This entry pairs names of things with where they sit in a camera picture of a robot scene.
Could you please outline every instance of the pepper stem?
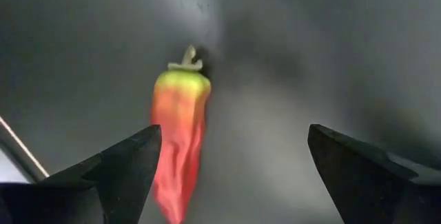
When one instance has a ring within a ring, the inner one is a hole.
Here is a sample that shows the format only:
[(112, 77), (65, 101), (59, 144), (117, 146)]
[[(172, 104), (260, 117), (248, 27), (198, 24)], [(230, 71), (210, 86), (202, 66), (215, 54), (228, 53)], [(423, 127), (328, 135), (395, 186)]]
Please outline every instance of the pepper stem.
[(185, 51), (184, 57), (182, 58), (182, 62), (178, 63), (168, 63), (168, 69), (178, 69), (178, 70), (189, 70), (189, 71), (199, 71), (202, 69), (202, 60), (197, 60), (193, 62), (194, 57), (196, 56), (196, 48), (193, 45), (190, 45)]

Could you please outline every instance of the chili pepper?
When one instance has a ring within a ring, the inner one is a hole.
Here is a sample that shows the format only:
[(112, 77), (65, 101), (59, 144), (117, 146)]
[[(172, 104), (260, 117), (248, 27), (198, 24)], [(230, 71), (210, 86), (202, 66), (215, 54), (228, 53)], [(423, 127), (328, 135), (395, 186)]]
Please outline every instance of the chili pepper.
[(181, 64), (169, 63), (154, 86), (152, 124), (161, 126), (162, 146), (154, 177), (154, 197), (171, 224), (182, 223), (196, 186), (205, 129), (209, 80), (193, 63), (188, 47)]

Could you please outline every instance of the gray wall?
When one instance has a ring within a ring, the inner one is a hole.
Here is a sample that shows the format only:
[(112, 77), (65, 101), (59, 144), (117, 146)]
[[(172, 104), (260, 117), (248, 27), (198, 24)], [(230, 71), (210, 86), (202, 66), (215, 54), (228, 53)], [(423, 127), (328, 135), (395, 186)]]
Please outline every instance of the gray wall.
[[(341, 223), (320, 123), (441, 168), (438, 0), (0, 0), (0, 114), (49, 172), (148, 125), (189, 43), (213, 65), (188, 223)], [(160, 223), (151, 199), (142, 223)]]

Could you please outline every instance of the dark surface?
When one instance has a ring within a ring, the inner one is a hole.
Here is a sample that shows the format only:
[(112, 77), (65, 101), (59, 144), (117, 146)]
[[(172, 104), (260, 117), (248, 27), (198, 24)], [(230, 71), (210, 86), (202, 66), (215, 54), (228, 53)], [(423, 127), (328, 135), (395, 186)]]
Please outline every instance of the dark surface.
[(71, 189), (21, 183), (0, 184), (0, 218), (5, 224), (104, 223), (95, 187)]
[(437, 167), (438, 2), (0, 0), (0, 113), (57, 172), (145, 127), (158, 74), (203, 45), (213, 94), (188, 223), (341, 223), (308, 126)]

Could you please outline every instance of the thin wire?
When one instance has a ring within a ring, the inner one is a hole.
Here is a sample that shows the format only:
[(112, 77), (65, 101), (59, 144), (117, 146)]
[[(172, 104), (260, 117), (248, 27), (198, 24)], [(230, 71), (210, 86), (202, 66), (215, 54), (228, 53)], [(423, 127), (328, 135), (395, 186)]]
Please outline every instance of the thin wire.
[(34, 155), (32, 155), (32, 153), (25, 146), (25, 144), (23, 144), (23, 141), (21, 141), (21, 139), (14, 133), (14, 131), (12, 131), (12, 128), (3, 120), (3, 118), (1, 118), (1, 116), (0, 116), (0, 124), (2, 124), (3, 127), (5, 127), (9, 135), (15, 140), (15, 142), (17, 142), (17, 144), (19, 144), (19, 146), (21, 147), (21, 149), (23, 149), (26, 155), (29, 156), (30, 160), (36, 165), (36, 167), (40, 170), (40, 172), (44, 175), (44, 177), (48, 177), (49, 176), (48, 172), (46, 172), (46, 170), (40, 164), (40, 162), (34, 157)]

